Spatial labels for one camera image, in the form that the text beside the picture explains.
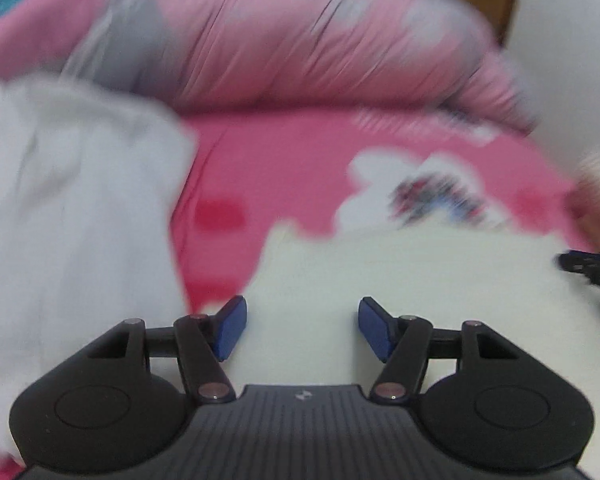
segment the white garment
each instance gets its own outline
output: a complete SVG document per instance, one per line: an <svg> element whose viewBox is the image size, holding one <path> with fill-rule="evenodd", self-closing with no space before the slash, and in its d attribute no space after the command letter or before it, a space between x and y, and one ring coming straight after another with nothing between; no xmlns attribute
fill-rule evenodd
<svg viewBox="0 0 600 480"><path fill-rule="evenodd" d="M152 102L0 83L0 457L29 383L125 318L186 311L168 225L193 154Z"/></svg>
<svg viewBox="0 0 600 480"><path fill-rule="evenodd" d="M600 289L561 272L553 237L453 229L304 240L272 232L244 291L247 329L225 370L250 384L361 384L381 370L357 327L363 296L458 330L480 319L579 387L596 413L581 466L600 480ZM431 361L426 386L455 362Z"/></svg>

